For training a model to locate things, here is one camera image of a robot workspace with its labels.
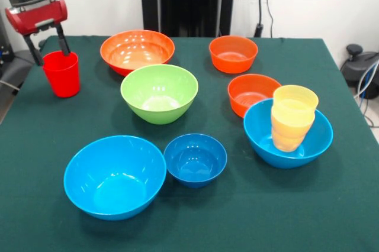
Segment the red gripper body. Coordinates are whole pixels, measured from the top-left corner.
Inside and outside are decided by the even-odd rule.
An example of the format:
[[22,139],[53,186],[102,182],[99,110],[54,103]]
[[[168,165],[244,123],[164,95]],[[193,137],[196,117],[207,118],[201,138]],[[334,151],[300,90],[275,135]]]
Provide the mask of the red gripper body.
[[65,0],[43,0],[23,7],[5,8],[5,16],[14,30],[30,35],[67,20]]

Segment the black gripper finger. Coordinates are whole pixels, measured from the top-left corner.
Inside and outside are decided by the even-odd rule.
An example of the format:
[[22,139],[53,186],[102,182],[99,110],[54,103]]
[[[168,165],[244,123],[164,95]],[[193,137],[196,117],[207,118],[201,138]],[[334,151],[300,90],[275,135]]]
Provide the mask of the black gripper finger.
[[57,35],[59,38],[60,49],[63,52],[63,55],[64,56],[70,55],[70,48],[69,48],[68,43],[66,41],[66,37],[65,37],[65,34],[63,32],[63,27],[62,27],[61,23],[56,24],[55,28],[56,28]]
[[24,35],[23,38],[29,48],[29,51],[31,52],[31,55],[36,65],[42,66],[44,63],[43,56],[41,55],[40,51],[34,46],[34,43],[32,42],[30,35]]

